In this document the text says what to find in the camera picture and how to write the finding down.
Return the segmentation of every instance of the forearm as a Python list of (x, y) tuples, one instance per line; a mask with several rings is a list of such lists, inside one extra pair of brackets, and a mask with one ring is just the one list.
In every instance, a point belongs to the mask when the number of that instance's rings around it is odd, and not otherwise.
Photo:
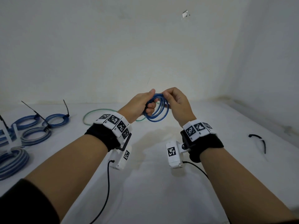
[(291, 211), (224, 148), (209, 148), (200, 160), (232, 223), (295, 219)]
[(45, 194), (62, 220), (107, 152), (99, 139), (83, 135), (48, 158), (25, 179)]

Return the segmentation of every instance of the skin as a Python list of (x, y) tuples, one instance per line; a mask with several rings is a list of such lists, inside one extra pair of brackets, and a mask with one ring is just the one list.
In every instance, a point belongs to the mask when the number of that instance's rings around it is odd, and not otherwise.
[[(142, 115), (147, 101), (154, 94), (154, 89), (137, 94), (118, 113), (133, 123)], [(167, 89), (163, 95), (181, 127), (196, 119), (187, 97), (179, 89)], [(154, 112), (155, 102), (147, 106), (149, 115)], [(107, 152), (107, 147), (98, 138), (83, 135), (48, 158), (25, 179), (47, 196), (61, 221)], [(209, 148), (200, 155), (200, 160), (233, 223), (271, 223), (295, 219), (290, 210), (224, 148)]]

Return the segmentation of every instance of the green cable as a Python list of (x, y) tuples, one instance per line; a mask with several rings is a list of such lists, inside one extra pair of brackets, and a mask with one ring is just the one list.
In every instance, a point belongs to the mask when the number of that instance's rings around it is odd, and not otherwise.
[(100, 111), (100, 110), (109, 110), (109, 111), (117, 112), (116, 110), (108, 109), (108, 108), (95, 109), (95, 110), (92, 110), (92, 111), (86, 113), (86, 114), (83, 116), (83, 119), (82, 119), (83, 123), (84, 123), (85, 125), (91, 126), (91, 124), (88, 124), (88, 123), (85, 122), (85, 118), (86, 118), (90, 113), (92, 113), (92, 112), (96, 112), (96, 111)]

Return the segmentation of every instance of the black wristband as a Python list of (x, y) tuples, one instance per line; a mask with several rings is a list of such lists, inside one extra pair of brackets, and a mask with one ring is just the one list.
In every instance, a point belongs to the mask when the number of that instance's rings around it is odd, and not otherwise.
[(108, 129), (103, 124), (93, 124), (85, 134), (90, 134), (100, 139), (108, 148), (108, 152), (121, 146), (112, 130)]
[(181, 135), (183, 138), (183, 143), (185, 143), (186, 147), (191, 149), (189, 151), (189, 158), (192, 162), (200, 163), (200, 154), (206, 150), (207, 148), (223, 148), (223, 144), (216, 134), (208, 134), (203, 137), (199, 137), (194, 142), (192, 142), (185, 132), (185, 130), (181, 131)]

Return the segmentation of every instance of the blue tube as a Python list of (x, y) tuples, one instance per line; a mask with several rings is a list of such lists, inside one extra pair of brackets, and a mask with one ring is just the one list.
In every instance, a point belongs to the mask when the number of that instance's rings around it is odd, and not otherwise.
[[(7, 131), (10, 135), (11, 140), (14, 141), (17, 137), (16, 137), (16, 134), (15, 134), (15, 131), (13, 130), (13, 128), (9, 128), (9, 129), (7, 129)], [(4, 135), (3, 130), (0, 130), (0, 135)], [(5, 146), (5, 145), (8, 145), (8, 141), (7, 141), (6, 137), (5, 136), (0, 137), (0, 147)]]
[[(35, 121), (33, 121), (32, 123), (25, 124), (25, 125), (20, 125), (22, 122), (25, 122), (27, 120), (35, 120)], [(38, 122), (39, 122), (39, 116), (32, 115), (32, 116), (22, 117), (22, 118), (18, 119), (17, 121), (15, 121), (14, 123), (17, 125), (18, 131), (22, 131), (22, 130), (25, 130), (25, 129), (35, 126), (36, 124), (38, 124)]]
[[(28, 136), (37, 133), (37, 132), (45, 132), (45, 135), (35, 138), (35, 139), (27, 139)], [(47, 140), (52, 134), (51, 129), (44, 128), (44, 127), (34, 127), (31, 129), (28, 129), (23, 132), (21, 136), (22, 145), (24, 146), (30, 146), (30, 145), (36, 145), (38, 143), (41, 143), (45, 140)]]
[(7, 151), (0, 153), (0, 165), (12, 159), (0, 168), (0, 181), (14, 175), (28, 163), (29, 154), (24, 149), (13, 148), (11, 152), (12, 154)]
[[(158, 108), (156, 109), (156, 111), (155, 111), (151, 116), (149, 116), (149, 115), (145, 112), (145, 110), (147, 109), (147, 105), (148, 105), (149, 103), (154, 102), (154, 100), (155, 100), (156, 98), (159, 98), (159, 99), (160, 99), (159, 106), (158, 106)], [(165, 105), (167, 106), (167, 111), (166, 111), (165, 115), (164, 115), (161, 119), (153, 120), (153, 119), (157, 118), (157, 117), (163, 112), (163, 110), (164, 110), (164, 106), (165, 106)], [(168, 111), (169, 111), (169, 103), (168, 103), (168, 101), (165, 99), (165, 97), (163, 96), (163, 94), (161, 94), (161, 93), (157, 93), (157, 94), (155, 94), (155, 95), (154, 95), (154, 96), (147, 102), (147, 104), (146, 104), (146, 106), (145, 106), (145, 109), (144, 109), (144, 111), (143, 111), (143, 115), (145, 116), (145, 118), (147, 118), (147, 119), (148, 119), (149, 121), (151, 121), (151, 122), (159, 122), (159, 121), (161, 121), (162, 119), (164, 119), (164, 118), (167, 116)]]
[[(51, 119), (58, 119), (58, 118), (62, 118), (63, 121), (61, 123), (57, 123), (57, 124), (50, 124), (49, 123), (49, 121)], [(69, 120), (70, 119), (69, 119), (68, 115), (64, 115), (64, 114), (53, 114), (53, 115), (50, 115), (46, 118), (46, 121), (49, 123), (51, 128), (62, 127), (64, 125), (66, 125), (69, 122)], [(42, 123), (42, 125), (45, 127), (45, 126), (47, 126), (47, 123), (44, 121)]]

